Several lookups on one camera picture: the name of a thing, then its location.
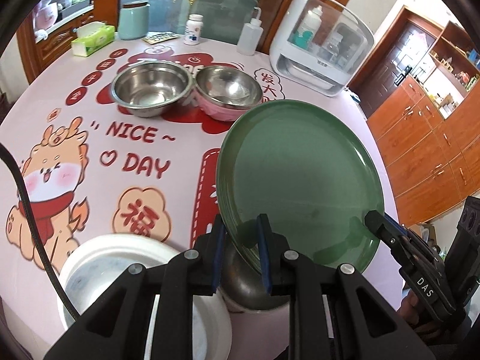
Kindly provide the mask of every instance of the heart drawing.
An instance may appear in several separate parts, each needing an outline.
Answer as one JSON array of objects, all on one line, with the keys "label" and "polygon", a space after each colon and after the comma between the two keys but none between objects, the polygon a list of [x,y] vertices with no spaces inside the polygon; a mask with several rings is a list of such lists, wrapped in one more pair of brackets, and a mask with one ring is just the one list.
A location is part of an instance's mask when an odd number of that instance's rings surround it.
[{"label": "heart drawing", "polygon": [[104,167],[109,167],[110,165],[112,165],[115,162],[117,157],[118,157],[118,154],[117,154],[116,150],[104,151],[102,153],[102,155],[100,156],[100,163]]}]

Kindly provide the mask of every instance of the pink tablecloth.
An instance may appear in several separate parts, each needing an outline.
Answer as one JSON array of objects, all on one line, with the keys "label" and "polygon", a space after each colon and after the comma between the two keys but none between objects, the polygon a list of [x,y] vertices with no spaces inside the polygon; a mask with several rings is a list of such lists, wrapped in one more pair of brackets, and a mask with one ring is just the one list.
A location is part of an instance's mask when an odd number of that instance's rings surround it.
[{"label": "pink tablecloth", "polygon": [[[27,89],[0,127],[2,143],[24,171],[31,199],[48,213],[37,222],[58,271],[79,244],[111,232],[136,232],[188,249],[218,210],[215,164],[231,124],[213,121],[193,104],[140,119],[107,95],[121,67],[150,59],[180,63],[193,74],[211,64],[235,66],[255,77],[265,101],[298,99],[331,112],[369,151],[382,181],[386,212],[397,217],[378,149],[345,92],[327,98],[279,78],[267,55],[246,57],[233,45],[213,40],[198,46],[171,40],[156,47],[141,40],[116,41],[88,58],[67,52]],[[51,345],[63,332],[56,295],[22,227],[15,183],[5,166],[0,168],[0,220],[6,225],[0,237],[0,296]],[[385,245],[365,276],[390,304],[399,306],[402,280]],[[231,318],[232,360],[270,360],[288,343],[287,310]]]}]

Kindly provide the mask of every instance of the tissue box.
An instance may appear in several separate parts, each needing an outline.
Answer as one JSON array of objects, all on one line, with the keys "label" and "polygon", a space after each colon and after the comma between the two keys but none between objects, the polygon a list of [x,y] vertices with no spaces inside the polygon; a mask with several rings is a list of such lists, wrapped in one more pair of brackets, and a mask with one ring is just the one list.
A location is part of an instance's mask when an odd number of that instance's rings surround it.
[{"label": "tissue box", "polygon": [[115,26],[107,26],[98,21],[78,28],[78,38],[71,42],[76,56],[89,56],[115,40]]}]

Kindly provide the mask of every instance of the bolt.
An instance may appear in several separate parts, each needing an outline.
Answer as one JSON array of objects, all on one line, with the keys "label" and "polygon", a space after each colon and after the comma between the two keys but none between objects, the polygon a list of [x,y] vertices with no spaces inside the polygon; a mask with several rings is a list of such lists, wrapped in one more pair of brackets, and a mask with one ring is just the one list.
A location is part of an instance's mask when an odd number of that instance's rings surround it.
[{"label": "bolt", "polygon": [[294,250],[288,250],[283,255],[288,260],[296,260],[299,257],[299,254]]},{"label": "bolt", "polygon": [[195,249],[188,249],[183,256],[187,260],[195,260],[199,256],[199,252],[197,252]]},{"label": "bolt", "polygon": [[340,271],[345,275],[351,275],[355,272],[355,267],[352,264],[342,264],[340,265]]},{"label": "bolt", "polygon": [[139,274],[142,269],[143,266],[141,264],[135,263],[128,267],[128,272],[130,272],[132,275],[136,275]]}]

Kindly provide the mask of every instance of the transparent storage box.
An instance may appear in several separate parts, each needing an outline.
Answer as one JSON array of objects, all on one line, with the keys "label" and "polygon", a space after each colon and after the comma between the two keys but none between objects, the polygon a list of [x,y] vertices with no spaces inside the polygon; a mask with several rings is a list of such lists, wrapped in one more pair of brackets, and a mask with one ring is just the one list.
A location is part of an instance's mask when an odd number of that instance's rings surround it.
[{"label": "transparent storage box", "polygon": [[374,46],[371,30],[335,0],[293,0],[270,47],[275,72],[340,93]]}]

